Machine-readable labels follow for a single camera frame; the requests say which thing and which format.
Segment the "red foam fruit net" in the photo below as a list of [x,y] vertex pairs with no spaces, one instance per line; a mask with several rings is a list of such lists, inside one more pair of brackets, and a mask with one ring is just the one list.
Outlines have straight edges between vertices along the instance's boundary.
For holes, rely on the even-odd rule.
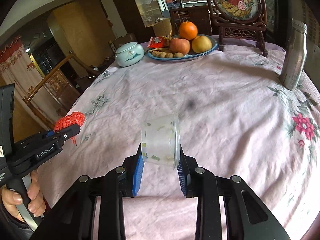
[[72,143],[74,145],[77,145],[76,142],[76,135],[80,133],[80,127],[84,124],[85,122],[85,115],[84,113],[81,112],[72,112],[70,115],[67,115],[63,118],[60,118],[55,126],[54,126],[54,133],[61,132],[63,129],[68,128],[72,125],[77,125],[77,130],[76,132],[73,133],[73,136],[71,137]]

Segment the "clear plastic cup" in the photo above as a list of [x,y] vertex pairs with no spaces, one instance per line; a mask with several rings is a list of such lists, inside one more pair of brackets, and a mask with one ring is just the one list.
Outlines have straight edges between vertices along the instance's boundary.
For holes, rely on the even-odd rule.
[[177,168],[181,152],[177,115],[171,113],[146,119],[141,130],[141,150],[144,162]]

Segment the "pink floral tablecloth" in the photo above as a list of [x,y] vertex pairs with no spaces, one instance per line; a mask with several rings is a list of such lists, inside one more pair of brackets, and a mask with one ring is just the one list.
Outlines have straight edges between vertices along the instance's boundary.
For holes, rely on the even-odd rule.
[[142,122],[174,113],[186,155],[216,176],[239,175],[291,239],[319,213],[319,92],[303,74],[294,91],[278,79],[285,53],[227,45],[185,62],[144,57],[113,66],[78,98],[76,143],[39,168],[54,205],[75,180],[105,175],[136,153]]

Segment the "light blue ceramic jar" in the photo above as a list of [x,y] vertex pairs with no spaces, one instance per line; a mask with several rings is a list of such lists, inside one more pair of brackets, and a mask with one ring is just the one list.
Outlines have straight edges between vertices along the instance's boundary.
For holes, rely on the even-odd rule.
[[136,64],[144,57],[144,48],[137,42],[129,42],[120,46],[114,56],[120,67],[128,67]]

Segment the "red snack packet on plate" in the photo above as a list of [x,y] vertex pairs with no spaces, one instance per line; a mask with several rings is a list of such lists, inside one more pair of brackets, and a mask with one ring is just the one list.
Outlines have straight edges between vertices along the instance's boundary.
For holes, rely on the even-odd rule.
[[170,36],[151,37],[148,42],[148,48],[167,48],[170,46]]

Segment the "red apple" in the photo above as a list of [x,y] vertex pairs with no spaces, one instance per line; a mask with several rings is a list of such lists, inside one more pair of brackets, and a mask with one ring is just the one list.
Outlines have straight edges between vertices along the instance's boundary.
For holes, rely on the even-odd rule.
[[173,53],[188,54],[190,51],[190,42],[183,38],[173,38],[170,41],[170,50]]

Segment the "stainless steel bottle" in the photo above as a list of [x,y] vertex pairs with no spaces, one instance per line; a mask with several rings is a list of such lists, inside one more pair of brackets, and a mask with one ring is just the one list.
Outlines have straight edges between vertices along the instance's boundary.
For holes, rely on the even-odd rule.
[[307,57],[306,39],[307,25],[292,19],[291,35],[280,74],[280,82],[288,90],[295,90],[300,81]]

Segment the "orange fruit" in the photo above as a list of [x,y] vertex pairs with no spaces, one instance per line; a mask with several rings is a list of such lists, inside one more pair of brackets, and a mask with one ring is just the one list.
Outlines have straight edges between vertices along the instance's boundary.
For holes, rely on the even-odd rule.
[[179,35],[186,40],[193,40],[198,34],[197,26],[190,21],[182,22],[179,26]]

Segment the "yellow pear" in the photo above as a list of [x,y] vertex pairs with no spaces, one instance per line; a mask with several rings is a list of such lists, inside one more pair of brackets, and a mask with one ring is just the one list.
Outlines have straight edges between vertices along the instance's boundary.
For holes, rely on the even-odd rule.
[[191,47],[195,53],[200,54],[210,50],[212,48],[212,42],[207,36],[200,35],[193,39]]

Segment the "blue rimmed fruit plate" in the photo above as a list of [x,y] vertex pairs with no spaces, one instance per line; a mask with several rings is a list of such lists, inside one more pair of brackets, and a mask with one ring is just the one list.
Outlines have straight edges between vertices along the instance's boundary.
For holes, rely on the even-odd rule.
[[161,43],[158,48],[146,52],[149,58],[163,62],[190,61],[201,58],[217,50],[218,41],[208,35],[198,35],[193,40],[173,37],[168,46]]

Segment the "dark wooden dining table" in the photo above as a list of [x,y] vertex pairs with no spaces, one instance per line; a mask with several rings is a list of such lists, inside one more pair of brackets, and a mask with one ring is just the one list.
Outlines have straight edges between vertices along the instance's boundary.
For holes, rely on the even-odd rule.
[[208,6],[192,6],[179,9],[170,9],[172,35],[178,34],[182,22],[193,22],[200,34],[212,35],[212,26]]

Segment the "carved wooden embroidery screen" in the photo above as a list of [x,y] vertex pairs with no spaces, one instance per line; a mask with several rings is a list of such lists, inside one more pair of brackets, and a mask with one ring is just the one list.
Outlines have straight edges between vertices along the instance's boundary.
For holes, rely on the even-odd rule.
[[219,50],[225,49],[225,38],[255,41],[264,57],[264,31],[267,27],[265,0],[207,0],[210,19],[219,31]]

